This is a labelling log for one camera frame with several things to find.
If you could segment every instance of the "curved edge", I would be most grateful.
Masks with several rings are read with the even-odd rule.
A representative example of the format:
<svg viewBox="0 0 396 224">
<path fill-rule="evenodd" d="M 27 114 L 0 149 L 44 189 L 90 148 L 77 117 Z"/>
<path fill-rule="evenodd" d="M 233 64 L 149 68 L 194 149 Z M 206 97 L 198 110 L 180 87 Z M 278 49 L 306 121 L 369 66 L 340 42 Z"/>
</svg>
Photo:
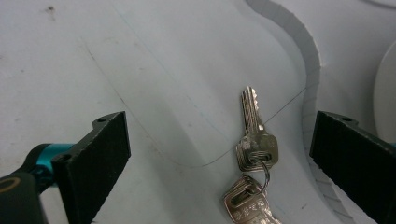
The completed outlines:
<svg viewBox="0 0 396 224">
<path fill-rule="evenodd" d="M 246 0 L 246 2 L 255 12 L 280 26 L 300 49 L 304 58 L 306 72 L 302 117 L 305 155 L 308 159 L 312 175 L 328 205 L 342 222 L 355 224 L 355 220 L 338 198 L 333 188 L 333 182 L 320 170 L 312 158 L 309 157 L 309 149 L 311 148 L 318 111 L 316 104 L 318 85 L 323 73 L 317 44 L 305 25 L 282 5 L 270 0 Z"/>
<path fill-rule="evenodd" d="M 396 59 L 396 40 L 389 46 L 387 52 L 384 57 L 381 59 L 381 63 L 378 66 L 378 71 L 376 73 L 375 82 L 374 82 L 374 90 L 373 90 L 373 108 L 374 108 L 374 119 L 375 119 L 375 128 L 379 138 L 385 140 L 386 142 L 396 142 L 396 130 L 394 132 L 391 128 L 392 125 L 396 123 L 395 119 L 392 117 L 387 118 L 387 115 L 393 114 L 391 107 L 388 107 L 386 110 L 383 108 L 386 104 L 392 105 L 396 100 L 392 102 L 392 100 L 384 101 L 384 97 L 387 95 L 391 95 L 391 90 L 394 89 L 391 87 L 392 79 L 389 80 L 389 77 L 393 76 L 392 71 L 396 71 L 396 65 L 394 65 L 394 61 Z"/>
</svg>

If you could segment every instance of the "metal key ring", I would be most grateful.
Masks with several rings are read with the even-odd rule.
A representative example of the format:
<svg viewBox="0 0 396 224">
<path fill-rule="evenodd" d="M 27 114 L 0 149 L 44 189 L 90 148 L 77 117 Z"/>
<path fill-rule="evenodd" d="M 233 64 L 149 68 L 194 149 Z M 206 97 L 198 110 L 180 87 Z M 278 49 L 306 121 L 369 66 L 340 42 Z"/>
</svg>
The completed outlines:
<svg viewBox="0 0 396 224">
<path fill-rule="evenodd" d="M 264 183 L 264 185 L 260 184 L 260 187 L 261 187 L 262 191 L 266 191 L 266 188 L 268 187 L 268 183 L 270 182 L 270 177 L 271 177 L 270 171 L 268 170 L 267 165 L 265 165 L 265 163 L 263 161 L 260 161 L 259 159 L 252 157 L 252 156 L 250 156 L 248 159 L 250 161 L 254 161 L 255 163 L 259 163 L 262 166 L 262 168 L 264 169 L 265 183 Z"/>
</svg>

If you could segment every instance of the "white surface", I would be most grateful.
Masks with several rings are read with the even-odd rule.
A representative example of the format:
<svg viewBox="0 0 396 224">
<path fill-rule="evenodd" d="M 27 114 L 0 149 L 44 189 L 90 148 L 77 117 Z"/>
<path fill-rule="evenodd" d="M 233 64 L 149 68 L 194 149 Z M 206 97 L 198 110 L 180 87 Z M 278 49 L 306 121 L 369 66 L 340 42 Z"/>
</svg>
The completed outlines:
<svg viewBox="0 0 396 224">
<path fill-rule="evenodd" d="M 374 114 L 378 136 L 396 143 L 396 42 L 379 65 L 375 79 Z"/>
<path fill-rule="evenodd" d="M 0 175 L 35 145 L 76 142 L 92 120 L 126 110 L 133 157 L 95 221 L 231 223 L 220 198 L 239 176 L 239 94 L 252 85 L 279 144 L 274 214 L 340 223 L 303 153 L 300 52 L 244 2 L 8 1 L 0 10 Z M 57 190 L 42 196 L 50 222 L 66 223 Z"/>
<path fill-rule="evenodd" d="M 307 74 L 303 137 L 310 149 L 318 110 L 348 115 L 375 133 L 372 94 L 375 70 L 394 40 L 395 8 L 370 1 L 247 0 L 282 27 L 300 49 Z M 308 157 L 324 200 L 347 224 L 373 223 Z"/>
</svg>

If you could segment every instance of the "teal clamp part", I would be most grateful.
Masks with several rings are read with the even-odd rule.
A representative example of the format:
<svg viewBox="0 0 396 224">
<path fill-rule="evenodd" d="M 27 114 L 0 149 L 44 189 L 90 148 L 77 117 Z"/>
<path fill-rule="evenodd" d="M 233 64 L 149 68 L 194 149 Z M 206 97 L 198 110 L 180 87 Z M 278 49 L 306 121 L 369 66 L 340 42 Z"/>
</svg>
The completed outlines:
<svg viewBox="0 0 396 224">
<path fill-rule="evenodd" d="M 69 150 L 74 144 L 51 144 L 43 149 L 40 156 L 38 157 L 36 165 L 43 165 L 47 167 L 47 169 L 53 175 L 52 164 L 50 161 L 56 155 L 66 152 Z"/>
</svg>

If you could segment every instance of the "silver key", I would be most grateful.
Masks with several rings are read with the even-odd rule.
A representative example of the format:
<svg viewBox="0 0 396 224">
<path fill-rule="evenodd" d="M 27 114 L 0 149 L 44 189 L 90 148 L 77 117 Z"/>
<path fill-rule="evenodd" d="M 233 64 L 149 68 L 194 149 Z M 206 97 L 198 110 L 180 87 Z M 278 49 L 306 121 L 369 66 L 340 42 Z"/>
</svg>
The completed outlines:
<svg viewBox="0 0 396 224">
<path fill-rule="evenodd" d="M 273 218 L 263 186 L 242 175 L 224 196 L 227 211 L 237 224 L 281 224 Z"/>
<path fill-rule="evenodd" d="M 238 164 L 242 171 L 260 171 L 262 166 L 252 162 L 254 157 L 271 168 L 278 161 L 276 138 L 265 131 L 259 116 L 256 91 L 247 87 L 242 93 L 246 135 L 237 146 Z"/>
</svg>

